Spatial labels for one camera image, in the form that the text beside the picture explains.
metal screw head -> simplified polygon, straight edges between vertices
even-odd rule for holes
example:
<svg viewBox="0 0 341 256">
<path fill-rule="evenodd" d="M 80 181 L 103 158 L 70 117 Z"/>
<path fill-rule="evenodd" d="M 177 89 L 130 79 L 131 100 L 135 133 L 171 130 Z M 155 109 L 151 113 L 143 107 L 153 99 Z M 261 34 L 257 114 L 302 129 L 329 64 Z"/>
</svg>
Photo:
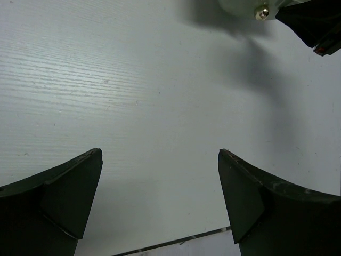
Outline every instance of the metal screw head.
<svg viewBox="0 0 341 256">
<path fill-rule="evenodd" d="M 269 14 L 270 14 L 269 7 L 267 7 L 266 5 L 260 6 L 255 9 L 256 20 L 266 20 Z"/>
</svg>

black edge strip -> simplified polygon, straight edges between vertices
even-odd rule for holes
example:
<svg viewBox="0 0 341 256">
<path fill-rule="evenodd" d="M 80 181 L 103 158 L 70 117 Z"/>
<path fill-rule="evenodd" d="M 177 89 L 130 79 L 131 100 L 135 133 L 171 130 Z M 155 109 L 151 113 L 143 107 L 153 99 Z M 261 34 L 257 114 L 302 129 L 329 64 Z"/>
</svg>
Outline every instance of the black edge strip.
<svg viewBox="0 0 341 256">
<path fill-rule="evenodd" d="M 160 248 L 160 247 L 164 247 L 164 246 L 169 246 L 169 245 L 172 245 L 172 244 L 183 244 L 184 242 L 187 242 L 189 240 L 193 240 L 193 239 L 196 239 L 196 238 L 201 238 L 201 237 L 205 237 L 205 236 L 209 236 L 209 235 L 225 232 L 225 231 L 228 231 L 228 230 L 231 230 L 231 227 L 216 229 L 216 230 L 212 230 L 212 231 L 209 231 L 209 232 L 201 233 L 199 235 L 189 236 L 189 237 L 185 237 L 185 238 L 180 238 L 178 240 L 173 240 L 173 241 L 170 241 L 170 242 L 166 242 L 166 243 L 162 243 L 162 244 L 158 244 L 158 245 L 154 245 L 154 246 L 149 246 L 149 247 L 145 247 L 145 248 L 134 250 L 134 251 L 130 251 L 130 252 L 120 253 L 120 254 L 116 254 L 116 255 L 113 255 L 113 256 L 127 256 L 127 255 L 130 255 L 130 254 L 133 254 L 133 253 L 150 251 L 150 250 L 153 250 L 153 249 L 156 249 L 156 248 Z"/>
</svg>

wood grain texture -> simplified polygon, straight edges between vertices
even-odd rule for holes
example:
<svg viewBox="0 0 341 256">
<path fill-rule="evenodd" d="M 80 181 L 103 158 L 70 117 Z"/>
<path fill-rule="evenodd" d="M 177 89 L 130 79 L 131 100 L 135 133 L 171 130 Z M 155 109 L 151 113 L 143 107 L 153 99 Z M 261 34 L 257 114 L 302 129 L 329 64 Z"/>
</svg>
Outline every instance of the wood grain texture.
<svg viewBox="0 0 341 256">
<path fill-rule="evenodd" d="M 340 193 L 339 53 L 276 21 L 189 22 L 182 0 L 0 3 L 0 185 L 103 150 L 77 255 L 228 226 L 220 148 Z"/>
</svg>

